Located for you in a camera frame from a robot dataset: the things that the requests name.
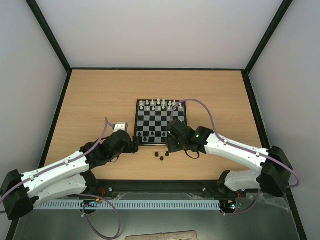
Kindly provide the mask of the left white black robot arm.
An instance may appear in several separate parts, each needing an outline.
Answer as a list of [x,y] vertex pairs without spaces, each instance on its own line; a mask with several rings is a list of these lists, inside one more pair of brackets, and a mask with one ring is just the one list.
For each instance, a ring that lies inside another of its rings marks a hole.
[[92,169],[117,161],[121,154],[134,154],[138,150],[138,137],[119,130],[86,143],[72,155],[46,167],[24,173],[12,170],[0,187],[2,213],[9,220],[16,220],[49,200],[93,192],[98,182]]

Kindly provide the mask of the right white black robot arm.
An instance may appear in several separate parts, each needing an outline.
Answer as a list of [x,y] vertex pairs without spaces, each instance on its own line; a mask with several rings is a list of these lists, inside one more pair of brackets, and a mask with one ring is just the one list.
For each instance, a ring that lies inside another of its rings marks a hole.
[[170,153],[192,151],[232,160],[248,168],[246,171],[224,171],[218,191],[229,196],[233,192],[260,189],[274,197],[283,197],[293,170],[285,152],[276,146],[257,148],[225,137],[218,137],[212,129],[191,127],[180,123],[167,128],[166,145]]

